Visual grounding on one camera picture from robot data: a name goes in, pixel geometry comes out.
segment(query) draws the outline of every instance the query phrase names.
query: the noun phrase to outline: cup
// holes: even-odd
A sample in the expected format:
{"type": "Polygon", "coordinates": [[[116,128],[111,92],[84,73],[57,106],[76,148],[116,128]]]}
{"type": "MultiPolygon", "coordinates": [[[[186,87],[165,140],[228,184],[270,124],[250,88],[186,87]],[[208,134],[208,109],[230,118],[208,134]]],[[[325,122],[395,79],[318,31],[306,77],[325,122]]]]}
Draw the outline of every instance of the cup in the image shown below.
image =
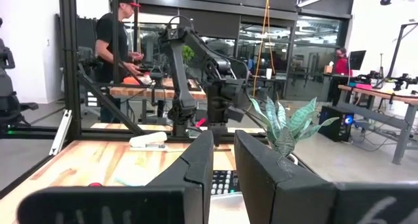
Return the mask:
{"type": "Polygon", "coordinates": [[[267,70],[266,70],[266,78],[267,78],[267,80],[270,80],[272,78],[272,72],[273,72],[272,69],[267,68],[267,70]]]}

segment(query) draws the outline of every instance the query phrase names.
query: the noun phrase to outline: black robotic arm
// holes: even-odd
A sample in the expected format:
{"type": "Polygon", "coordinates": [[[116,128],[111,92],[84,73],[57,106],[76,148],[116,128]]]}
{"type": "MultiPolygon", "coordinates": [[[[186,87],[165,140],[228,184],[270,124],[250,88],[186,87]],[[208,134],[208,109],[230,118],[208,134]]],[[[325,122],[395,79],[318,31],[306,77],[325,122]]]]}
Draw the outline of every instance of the black robotic arm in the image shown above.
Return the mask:
{"type": "Polygon", "coordinates": [[[194,77],[199,79],[206,93],[208,128],[214,134],[214,144],[219,146],[221,136],[227,133],[228,119],[241,121],[244,115],[239,106],[246,98],[246,64],[212,51],[192,27],[171,28],[168,24],[159,41],[171,64],[175,97],[169,118],[174,122],[173,134],[187,136],[187,121],[192,119],[196,112],[196,102],[187,87],[182,57],[182,48],[186,44],[199,59],[200,65],[197,69],[202,75],[194,77]]]}

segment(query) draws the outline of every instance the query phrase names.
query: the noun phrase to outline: blue light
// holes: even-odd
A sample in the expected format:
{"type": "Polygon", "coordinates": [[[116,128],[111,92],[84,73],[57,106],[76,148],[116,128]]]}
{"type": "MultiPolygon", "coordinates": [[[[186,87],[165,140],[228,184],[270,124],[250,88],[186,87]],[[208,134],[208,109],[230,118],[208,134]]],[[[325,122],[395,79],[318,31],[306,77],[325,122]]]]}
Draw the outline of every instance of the blue light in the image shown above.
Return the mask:
{"type": "Polygon", "coordinates": [[[352,124],[353,123],[353,116],[347,116],[344,120],[344,123],[346,124],[352,124]]]}

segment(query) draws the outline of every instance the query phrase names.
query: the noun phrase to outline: keyboard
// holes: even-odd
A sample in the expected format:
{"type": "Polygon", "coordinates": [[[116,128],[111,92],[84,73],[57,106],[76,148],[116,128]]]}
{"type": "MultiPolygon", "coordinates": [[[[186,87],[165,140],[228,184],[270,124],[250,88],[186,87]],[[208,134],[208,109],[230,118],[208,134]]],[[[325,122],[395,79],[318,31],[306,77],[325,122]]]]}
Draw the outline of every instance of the keyboard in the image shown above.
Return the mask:
{"type": "Polygon", "coordinates": [[[211,195],[229,194],[240,191],[236,170],[214,170],[211,195]]]}

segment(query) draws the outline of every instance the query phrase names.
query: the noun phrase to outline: concrete floor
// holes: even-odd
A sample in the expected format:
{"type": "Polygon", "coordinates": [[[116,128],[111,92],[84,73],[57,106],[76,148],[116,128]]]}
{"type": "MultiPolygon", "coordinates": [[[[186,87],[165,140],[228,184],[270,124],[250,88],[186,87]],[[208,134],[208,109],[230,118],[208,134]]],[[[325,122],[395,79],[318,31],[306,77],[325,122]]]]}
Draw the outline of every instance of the concrete floor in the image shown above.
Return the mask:
{"type": "MultiPolygon", "coordinates": [[[[290,107],[287,115],[292,114],[302,102],[282,102],[290,107]]],[[[140,103],[132,102],[136,117],[140,117],[140,103]]],[[[62,117],[63,104],[52,103],[40,105],[34,112],[24,112],[29,122],[34,125],[58,126],[62,117]]],[[[99,122],[92,113],[83,115],[82,127],[91,127],[99,122]]],[[[231,121],[229,127],[256,127],[249,118],[243,122],[231,121]]],[[[354,138],[360,138],[359,131],[352,129],[354,138]]],[[[385,139],[370,134],[367,139],[374,144],[381,144],[385,139]]],[[[0,140],[0,189],[3,189],[26,170],[47,156],[52,141],[49,140],[0,140]]],[[[355,144],[335,143],[323,135],[299,142],[296,146],[297,154],[305,163],[312,167],[322,178],[335,182],[399,182],[418,180],[418,151],[407,150],[401,165],[391,163],[395,145],[382,146],[375,152],[376,146],[367,141],[355,144]]]]}

